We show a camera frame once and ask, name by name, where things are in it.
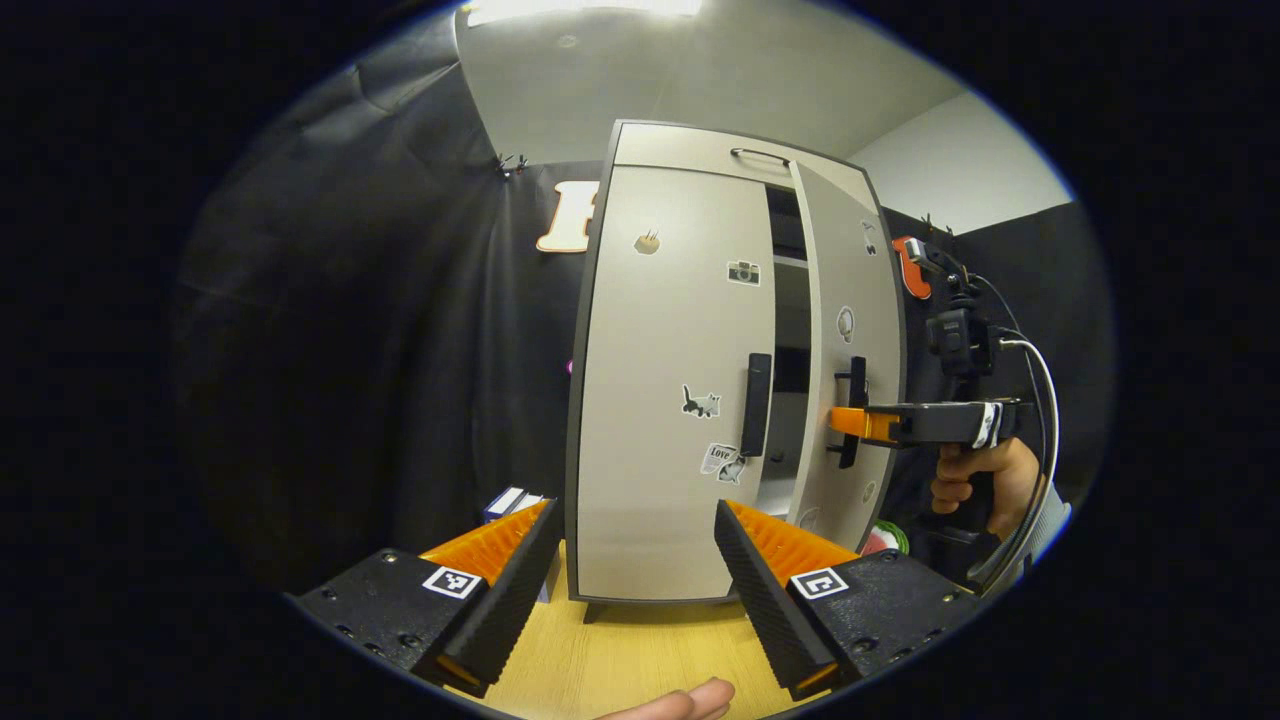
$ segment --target human hand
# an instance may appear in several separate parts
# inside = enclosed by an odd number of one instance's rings
[[[716,720],[728,712],[733,685],[712,678],[696,688],[667,693],[657,700],[600,716],[596,720]]]
[[[973,495],[969,477],[991,473],[995,500],[987,532],[1004,542],[1023,521],[1036,491],[1039,460],[1032,448],[1016,437],[996,447],[961,452],[959,445],[943,445],[938,451],[938,474],[933,480],[933,511],[946,515],[955,512],[960,503]]]

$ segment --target wooden table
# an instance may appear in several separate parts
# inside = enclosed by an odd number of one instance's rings
[[[563,542],[559,552],[552,601],[534,605],[502,680],[483,701],[452,692],[529,720],[593,720],[714,675],[737,689],[727,720],[801,705],[778,687],[740,602],[609,606],[584,625],[586,603],[568,600]]]

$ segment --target white cabinet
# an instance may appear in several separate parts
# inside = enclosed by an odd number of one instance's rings
[[[788,210],[771,197],[790,197],[803,251],[780,245]],[[858,168],[732,133],[617,123],[573,357],[571,598],[724,600],[719,498],[861,546],[890,451],[864,446],[841,470],[827,418],[849,396],[835,373],[852,355],[867,357],[873,402],[901,400],[891,250]],[[756,452],[741,457],[744,442]]]

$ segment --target ceiling light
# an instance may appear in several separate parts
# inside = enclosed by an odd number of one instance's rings
[[[462,6],[467,27],[524,18],[556,10],[614,8],[645,10],[660,15],[695,15],[703,0],[475,0]]]

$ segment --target open cabinet door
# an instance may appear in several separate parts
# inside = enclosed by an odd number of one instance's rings
[[[611,161],[595,213],[572,370],[570,597],[723,600],[716,506],[755,500],[763,457],[735,460],[744,424],[763,441],[769,411],[764,184]]]
[[[850,359],[867,360],[870,404],[902,398],[905,361],[895,254],[865,176],[838,168],[840,184],[803,160],[791,163],[809,260],[809,409],[787,521],[861,550],[892,469],[892,451],[863,443],[851,468],[828,451],[842,437],[828,421],[847,405]]]

